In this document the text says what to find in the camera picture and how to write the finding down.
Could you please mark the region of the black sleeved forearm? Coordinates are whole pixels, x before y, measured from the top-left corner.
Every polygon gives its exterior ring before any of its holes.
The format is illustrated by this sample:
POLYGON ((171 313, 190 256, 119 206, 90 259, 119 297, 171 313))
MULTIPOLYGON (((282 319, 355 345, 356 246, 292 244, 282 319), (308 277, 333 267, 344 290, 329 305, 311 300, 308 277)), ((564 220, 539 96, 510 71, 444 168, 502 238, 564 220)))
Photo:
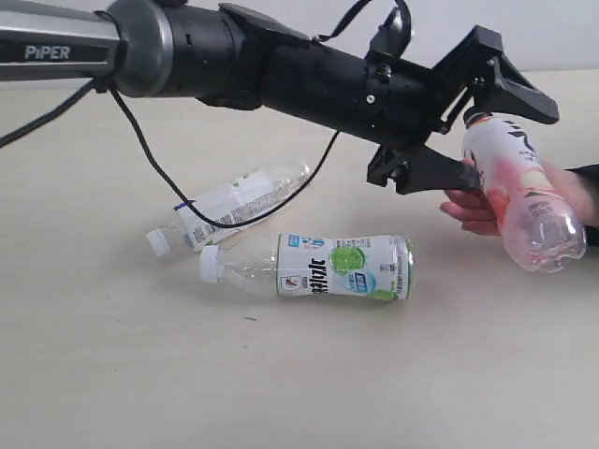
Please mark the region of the black sleeved forearm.
POLYGON ((574 193, 569 195, 575 200, 577 218, 584 224, 588 244, 598 247, 598 165, 571 167, 565 170, 574 183, 574 193))

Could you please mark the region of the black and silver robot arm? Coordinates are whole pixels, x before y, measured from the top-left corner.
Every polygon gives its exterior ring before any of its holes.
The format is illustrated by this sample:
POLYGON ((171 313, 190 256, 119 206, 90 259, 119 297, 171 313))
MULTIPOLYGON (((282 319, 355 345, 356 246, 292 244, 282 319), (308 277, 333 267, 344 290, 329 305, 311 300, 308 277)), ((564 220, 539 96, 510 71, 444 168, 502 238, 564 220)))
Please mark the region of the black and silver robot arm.
POLYGON ((363 57, 329 46, 247 7, 184 1, 116 1, 95 12, 5 1, 2 81, 94 79, 123 95, 191 97, 218 108, 262 107, 378 145, 368 182, 401 195, 474 190, 475 171, 427 146, 459 116, 560 118, 556 102, 504 54, 501 36, 474 27, 440 62, 403 58, 413 35, 395 3, 363 57))

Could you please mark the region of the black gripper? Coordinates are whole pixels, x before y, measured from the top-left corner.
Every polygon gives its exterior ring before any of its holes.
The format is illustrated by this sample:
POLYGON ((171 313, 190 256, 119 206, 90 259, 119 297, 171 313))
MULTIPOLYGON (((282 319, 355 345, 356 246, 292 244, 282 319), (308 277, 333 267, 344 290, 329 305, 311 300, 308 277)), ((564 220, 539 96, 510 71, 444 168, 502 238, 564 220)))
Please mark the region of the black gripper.
POLYGON ((380 116, 399 134, 383 139, 368 164, 367 182, 385 187, 395 181, 403 196, 478 190, 474 167, 427 146, 431 134, 448 134, 472 99, 465 121, 492 113, 542 124, 559 121, 557 102, 518 72, 503 50, 499 33, 477 25, 432 68, 403 59, 393 62, 395 79, 381 99, 380 116))

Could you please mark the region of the open bare human hand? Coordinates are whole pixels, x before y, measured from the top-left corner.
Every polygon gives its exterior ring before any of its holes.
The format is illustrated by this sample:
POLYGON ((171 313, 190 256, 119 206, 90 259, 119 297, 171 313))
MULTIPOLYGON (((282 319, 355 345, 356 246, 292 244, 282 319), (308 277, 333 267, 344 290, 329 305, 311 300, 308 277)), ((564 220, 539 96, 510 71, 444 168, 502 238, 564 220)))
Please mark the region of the open bare human hand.
MULTIPOLYGON (((560 168, 547 160, 542 166, 549 182, 558 190, 575 211, 575 200, 569 195, 574 193, 574 183, 566 168, 560 168)), ((461 229, 481 236, 499 236, 497 219, 492 206, 481 192, 446 190, 448 198, 440 206, 440 210, 461 223, 461 229)))

